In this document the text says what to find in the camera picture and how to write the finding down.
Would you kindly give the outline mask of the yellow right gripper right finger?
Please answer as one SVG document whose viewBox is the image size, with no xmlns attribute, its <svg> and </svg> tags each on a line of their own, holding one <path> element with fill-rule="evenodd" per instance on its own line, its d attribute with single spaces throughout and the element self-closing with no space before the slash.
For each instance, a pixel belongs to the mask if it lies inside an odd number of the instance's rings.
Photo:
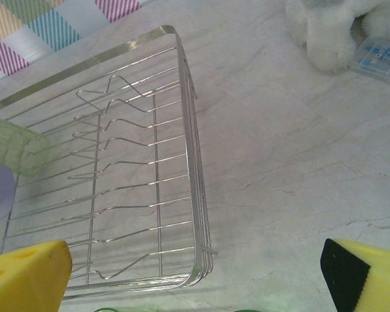
<svg viewBox="0 0 390 312">
<path fill-rule="evenodd" d="M 390 251 L 326 239 L 320 268 L 338 311 L 390 311 Z"/>
</svg>

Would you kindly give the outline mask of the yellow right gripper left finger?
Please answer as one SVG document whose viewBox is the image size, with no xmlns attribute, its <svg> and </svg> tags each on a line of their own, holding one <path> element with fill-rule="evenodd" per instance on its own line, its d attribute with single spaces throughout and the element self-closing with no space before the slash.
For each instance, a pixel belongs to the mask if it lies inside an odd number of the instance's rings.
<svg viewBox="0 0 390 312">
<path fill-rule="evenodd" d="M 71 271 L 63 240 L 1 254 L 0 311 L 58 311 Z"/>
</svg>

